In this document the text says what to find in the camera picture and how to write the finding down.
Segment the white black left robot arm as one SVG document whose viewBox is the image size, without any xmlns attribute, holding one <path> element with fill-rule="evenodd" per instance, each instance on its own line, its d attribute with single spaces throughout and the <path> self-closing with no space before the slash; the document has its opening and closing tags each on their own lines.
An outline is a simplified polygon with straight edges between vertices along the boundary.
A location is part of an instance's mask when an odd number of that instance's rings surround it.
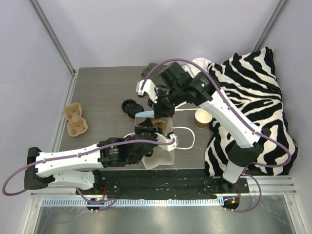
<svg viewBox="0 0 312 234">
<path fill-rule="evenodd" d="M 48 187 L 57 180 L 56 174 L 64 171 L 87 168 L 112 168 L 138 164 L 144 156 L 151 156 L 155 144 L 139 140 L 157 141 L 162 132 L 150 119 L 135 126 L 135 134 L 126 137 L 111 137 L 83 149 L 65 152 L 45 153 L 38 147 L 28 149 L 27 164 L 45 160 L 32 165 L 24 174 L 24 188 L 38 190 Z"/>
</svg>

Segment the light blue paper bag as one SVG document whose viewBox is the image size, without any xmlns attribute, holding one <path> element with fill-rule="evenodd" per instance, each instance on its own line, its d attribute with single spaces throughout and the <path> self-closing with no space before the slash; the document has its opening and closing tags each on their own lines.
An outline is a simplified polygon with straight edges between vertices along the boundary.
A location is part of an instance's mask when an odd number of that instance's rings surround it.
<svg viewBox="0 0 312 234">
<path fill-rule="evenodd" d="M 135 116 L 135 124 L 139 124 L 139 123 L 143 122 L 145 119 L 151 119 L 151 118 L 154 118 L 154 111 L 140 112 L 140 113 L 136 114 L 136 116 Z M 174 127 L 173 126 L 173 129 L 171 132 L 174 133 L 175 129 L 183 129 L 183 130 L 190 131 L 190 133 L 193 136 L 192 144 L 189 147 L 179 147 L 178 146 L 179 142 L 178 142 L 177 147 L 171 152 L 167 152 L 167 151 L 161 149 L 158 145 L 156 145 L 153 148 L 153 153 L 151 156 L 144 156 L 142 158 L 142 162 L 143 162 L 145 169 L 151 170 L 151 169 L 154 169 L 154 168 L 161 166 L 161 165 L 171 166 L 174 164 L 174 161 L 175 161 L 175 150 L 176 149 L 178 149 L 178 150 L 189 150 L 194 146 L 195 134 L 190 128 L 188 128 L 188 127 Z"/>
</svg>

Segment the brown cardboard cup carrier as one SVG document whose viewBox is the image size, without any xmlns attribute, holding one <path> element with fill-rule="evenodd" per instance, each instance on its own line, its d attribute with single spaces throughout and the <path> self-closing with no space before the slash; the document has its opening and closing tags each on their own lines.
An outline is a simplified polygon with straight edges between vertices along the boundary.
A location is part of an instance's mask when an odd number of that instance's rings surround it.
<svg viewBox="0 0 312 234">
<path fill-rule="evenodd" d="M 164 135 L 170 133 L 173 129 L 172 120 L 169 117 L 151 118 L 153 125 L 160 128 Z"/>
</svg>

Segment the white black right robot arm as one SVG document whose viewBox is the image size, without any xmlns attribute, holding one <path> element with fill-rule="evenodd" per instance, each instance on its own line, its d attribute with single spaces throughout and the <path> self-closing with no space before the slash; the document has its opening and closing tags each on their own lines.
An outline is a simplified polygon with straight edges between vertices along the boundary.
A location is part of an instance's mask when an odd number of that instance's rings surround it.
<svg viewBox="0 0 312 234">
<path fill-rule="evenodd" d="M 167 66 L 159 73 L 169 89 L 164 96 L 152 101 L 155 118 L 172 117 L 175 107 L 183 102 L 194 104 L 207 111 L 235 139 L 228 154 L 229 162 L 220 180 L 223 191 L 230 193 L 238 186 L 243 170 L 252 164 L 263 151 L 261 138 L 269 139 L 268 128 L 261 129 L 249 120 L 225 94 L 219 83 L 203 68 L 191 77 L 179 64 L 181 59 L 165 60 Z"/>
</svg>

